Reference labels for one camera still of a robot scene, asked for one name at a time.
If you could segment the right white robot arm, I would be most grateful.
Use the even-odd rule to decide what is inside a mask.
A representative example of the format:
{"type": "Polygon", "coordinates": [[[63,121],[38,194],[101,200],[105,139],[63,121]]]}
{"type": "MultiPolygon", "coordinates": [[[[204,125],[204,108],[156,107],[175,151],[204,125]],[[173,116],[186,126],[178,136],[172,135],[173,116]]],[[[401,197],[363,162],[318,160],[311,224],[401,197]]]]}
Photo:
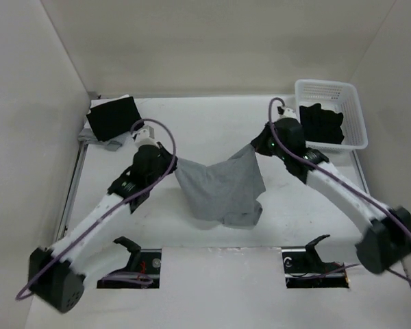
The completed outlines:
{"type": "Polygon", "coordinates": [[[368,271],[381,274],[411,254],[411,214],[364,193],[342,176],[325,154],[307,147],[298,120],[286,117],[268,122],[251,145],[258,154],[280,158],[291,175],[352,221],[362,235],[355,245],[356,257],[368,271]]]}

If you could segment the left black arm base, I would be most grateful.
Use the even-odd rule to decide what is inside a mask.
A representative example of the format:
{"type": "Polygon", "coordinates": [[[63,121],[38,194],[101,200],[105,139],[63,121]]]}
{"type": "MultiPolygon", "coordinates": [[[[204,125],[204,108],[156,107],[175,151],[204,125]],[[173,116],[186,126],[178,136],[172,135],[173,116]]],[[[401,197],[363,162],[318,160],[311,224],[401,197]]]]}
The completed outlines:
{"type": "Polygon", "coordinates": [[[98,289],[159,289],[162,262],[161,249],[143,249],[137,243],[122,236],[114,240],[129,252],[124,267],[113,271],[110,276],[97,282],[98,289]]]}

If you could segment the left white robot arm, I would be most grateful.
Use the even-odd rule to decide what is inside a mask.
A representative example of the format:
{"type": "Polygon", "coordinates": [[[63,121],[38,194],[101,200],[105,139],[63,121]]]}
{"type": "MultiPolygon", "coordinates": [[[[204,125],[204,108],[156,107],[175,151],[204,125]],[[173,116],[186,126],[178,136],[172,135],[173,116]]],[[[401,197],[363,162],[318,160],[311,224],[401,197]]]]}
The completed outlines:
{"type": "Polygon", "coordinates": [[[134,213],[151,190],[176,168],[177,158],[160,142],[138,147],[132,165],[111,183],[90,214],[48,248],[36,248],[29,257],[28,290],[59,313],[76,306],[84,291],[99,281],[126,281],[147,286],[152,279],[135,272],[140,246],[123,233],[122,210],[134,213]]]}

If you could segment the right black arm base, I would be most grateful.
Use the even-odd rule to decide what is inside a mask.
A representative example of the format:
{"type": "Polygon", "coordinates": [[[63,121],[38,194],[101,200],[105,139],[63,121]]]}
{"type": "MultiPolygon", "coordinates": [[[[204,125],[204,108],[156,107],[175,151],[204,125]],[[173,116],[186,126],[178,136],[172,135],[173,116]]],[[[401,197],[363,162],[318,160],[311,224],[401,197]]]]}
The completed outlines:
{"type": "Polygon", "coordinates": [[[282,248],[287,289],[349,288],[345,265],[325,262],[316,251],[316,246],[328,237],[324,234],[304,246],[282,248]]]}

